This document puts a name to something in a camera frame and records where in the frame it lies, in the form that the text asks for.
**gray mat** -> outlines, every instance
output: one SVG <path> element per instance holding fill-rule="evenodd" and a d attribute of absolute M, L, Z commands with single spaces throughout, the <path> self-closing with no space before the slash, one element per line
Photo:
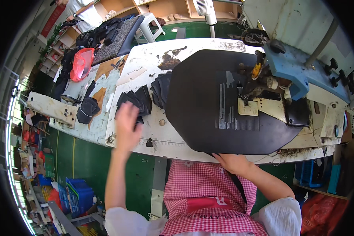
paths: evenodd
<path fill-rule="evenodd" d="M 126 39 L 129 31 L 132 29 L 132 26 L 137 19 L 138 17 L 134 17 L 132 19 L 126 20 L 123 23 L 122 27 L 118 30 L 118 34 L 115 37 L 114 42 L 108 46 L 103 45 L 98 50 L 96 56 L 93 59 L 92 66 L 117 57 L 119 49 L 121 48 L 124 40 Z"/>

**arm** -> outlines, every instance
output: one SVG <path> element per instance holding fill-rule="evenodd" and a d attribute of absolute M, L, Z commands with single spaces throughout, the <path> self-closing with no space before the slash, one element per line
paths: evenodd
<path fill-rule="evenodd" d="M 226 170 L 254 183 L 269 201 L 273 202 L 285 197 L 295 199 L 294 192 L 286 183 L 248 161 L 245 155 L 213 155 Z"/>
<path fill-rule="evenodd" d="M 78 16 L 80 13 L 84 12 L 86 9 L 88 9 L 89 7 L 91 7 L 94 4 L 95 1 L 90 2 L 88 5 L 83 6 L 82 8 L 80 8 L 76 13 L 76 15 Z M 74 16 L 69 16 L 67 18 L 67 21 L 72 21 L 74 19 Z"/>
<path fill-rule="evenodd" d="M 139 109 L 131 102 L 123 103 L 116 113 L 115 132 L 117 148 L 111 151 L 111 161 L 105 187 L 105 208 L 122 207 L 126 209 L 125 169 L 131 150 L 139 143 L 142 126 L 134 130 Z"/>
<path fill-rule="evenodd" d="M 32 118 L 34 116 L 34 111 L 29 109 L 29 114 L 30 114 L 30 118 Z"/>

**black strap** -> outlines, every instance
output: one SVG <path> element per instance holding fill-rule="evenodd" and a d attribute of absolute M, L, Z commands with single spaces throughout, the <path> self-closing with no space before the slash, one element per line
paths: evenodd
<path fill-rule="evenodd" d="M 245 196 L 245 192 L 244 192 L 244 187 L 243 185 L 241 184 L 239 178 L 235 175 L 235 174 L 232 174 L 230 173 L 229 171 L 227 171 L 227 173 L 230 175 L 231 179 L 232 179 L 232 182 L 235 184 L 236 188 L 239 190 L 240 194 L 241 194 L 241 197 L 243 198 L 244 202 L 245 202 L 245 205 L 246 205 L 246 209 L 245 209 L 245 213 L 246 211 L 248 210 L 248 203 L 246 201 L 246 196 Z"/>

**pink checkered apron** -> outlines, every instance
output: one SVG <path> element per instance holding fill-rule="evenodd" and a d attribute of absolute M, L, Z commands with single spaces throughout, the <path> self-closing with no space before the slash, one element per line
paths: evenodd
<path fill-rule="evenodd" d="M 238 178 L 248 207 L 220 164 L 172 161 L 164 191 L 169 220 L 161 235 L 184 232 L 267 235 L 262 224 L 250 217 L 257 187 L 247 179 Z"/>

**person's hand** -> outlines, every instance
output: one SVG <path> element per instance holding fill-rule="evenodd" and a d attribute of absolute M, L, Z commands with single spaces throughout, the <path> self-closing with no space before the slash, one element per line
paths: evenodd
<path fill-rule="evenodd" d="M 142 135 L 142 125 L 134 125 L 139 114 L 139 108 L 131 102 L 122 103 L 115 115 L 115 134 L 117 141 L 117 150 L 128 153 L 139 143 Z"/>
<path fill-rule="evenodd" d="M 245 155 L 212 154 L 222 166 L 232 174 L 246 178 L 254 166 L 253 162 L 246 159 Z"/>
<path fill-rule="evenodd" d="M 74 18 L 75 18 L 74 16 L 69 16 L 69 17 L 67 17 L 67 20 L 66 20 L 66 21 L 70 22 L 70 21 L 72 21 Z"/>

